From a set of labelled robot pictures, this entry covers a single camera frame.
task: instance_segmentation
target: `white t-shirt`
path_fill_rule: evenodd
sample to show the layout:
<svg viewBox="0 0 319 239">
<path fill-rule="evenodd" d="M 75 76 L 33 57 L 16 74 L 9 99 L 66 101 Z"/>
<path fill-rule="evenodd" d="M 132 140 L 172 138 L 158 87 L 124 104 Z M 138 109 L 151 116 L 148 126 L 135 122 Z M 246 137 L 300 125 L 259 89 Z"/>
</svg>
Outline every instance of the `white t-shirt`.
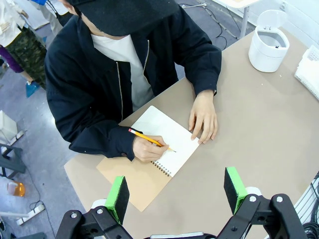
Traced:
<svg viewBox="0 0 319 239">
<path fill-rule="evenodd" d="M 114 61 L 129 62 L 131 65 L 133 111 L 150 101 L 153 97 L 151 85 L 143 74 L 143 67 L 136 54 L 131 36 L 113 40 L 103 36 L 92 35 L 94 47 Z"/>
</svg>

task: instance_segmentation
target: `white paper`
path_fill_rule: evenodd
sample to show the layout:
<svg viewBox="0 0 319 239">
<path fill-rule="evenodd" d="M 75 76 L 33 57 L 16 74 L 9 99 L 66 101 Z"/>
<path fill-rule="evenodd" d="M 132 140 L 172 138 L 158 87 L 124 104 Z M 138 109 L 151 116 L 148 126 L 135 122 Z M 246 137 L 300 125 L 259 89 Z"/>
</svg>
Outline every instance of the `white paper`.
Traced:
<svg viewBox="0 0 319 239">
<path fill-rule="evenodd" d="M 160 165 L 168 174 L 173 177 L 195 152 L 198 138 L 190 139 L 191 133 L 176 123 L 170 117 L 150 106 L 144 114 L 132 125 L 132 128 L 142 131 L 146 135 L 160 135 L 164 142 L 176 152 L 168 150 L 155 163 Z"/>
</svg>

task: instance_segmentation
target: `notebook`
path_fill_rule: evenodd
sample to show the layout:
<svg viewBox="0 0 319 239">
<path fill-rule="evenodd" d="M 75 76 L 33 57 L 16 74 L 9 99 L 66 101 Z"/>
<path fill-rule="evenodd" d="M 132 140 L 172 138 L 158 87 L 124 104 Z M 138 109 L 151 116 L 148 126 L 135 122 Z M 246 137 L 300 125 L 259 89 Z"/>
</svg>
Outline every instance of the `notebook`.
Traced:
<svg viewBox="0 0 319 239">
<path fill-rule="evenodd" d="M 161 192 L 165 185 L 178 177 L 178 170 L 186 163 L 198 147 L 198 138 L 190 139 L 191 133 L 159 111 L 149 107 L 132 126 L 149 135 L 161 135 L 164 141 L 176 151 L 167 151 L 154 163 L 142 163 L 138 159 L 132 162 L 127 158 L 104 158 L 97 169 L 110 182 L 116 176 L 124 175 L 130 191 L 130 202 L 143 211 Z"/>
<path fill-rule="evenodd" d="M 132 128 L 146 135 L 162 136 L 164 142 L 176 151 L 168 150 L 158 161 L 153 162 L 154 166 L 171 177 L 175 176 L 199 146 L 198 138 L 192 141 L 191 132 L 154 106 L 150 106 Z"/>
</svg>

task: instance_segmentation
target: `camouflage pants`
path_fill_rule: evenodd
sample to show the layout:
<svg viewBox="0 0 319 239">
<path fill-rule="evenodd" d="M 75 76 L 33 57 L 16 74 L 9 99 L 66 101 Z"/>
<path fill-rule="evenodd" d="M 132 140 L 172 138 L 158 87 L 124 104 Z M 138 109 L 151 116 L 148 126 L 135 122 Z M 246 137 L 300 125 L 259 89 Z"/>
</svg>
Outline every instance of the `camouflage pants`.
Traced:
<svg viewBox="0 0 319 239">
<path fill-rule="evenodd" d="M 22 69 L 45 89 L 44 58 L 46 49 L 34 33 L 24 27 L 6 49 Z"/>
</svg>

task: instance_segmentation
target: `table leg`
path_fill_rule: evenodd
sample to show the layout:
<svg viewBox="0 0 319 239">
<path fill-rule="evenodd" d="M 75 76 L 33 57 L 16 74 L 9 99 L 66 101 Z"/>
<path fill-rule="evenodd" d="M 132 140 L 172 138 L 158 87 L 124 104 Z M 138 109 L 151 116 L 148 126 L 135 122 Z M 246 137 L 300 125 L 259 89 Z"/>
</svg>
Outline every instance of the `table leg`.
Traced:
<svg viewBox="0 0 319 239">
<path fill-rule="evenodd" d="M 241 25 L 241 31 L 240 31 L 240 37 L 239 37 L 240 39 L 246 35 L 246 29 L 247 29 L 247 23 L 248 23 L 248 13 L 249 13 L 249 6 L 244 8 L 243 22 Z"/>
</svg>

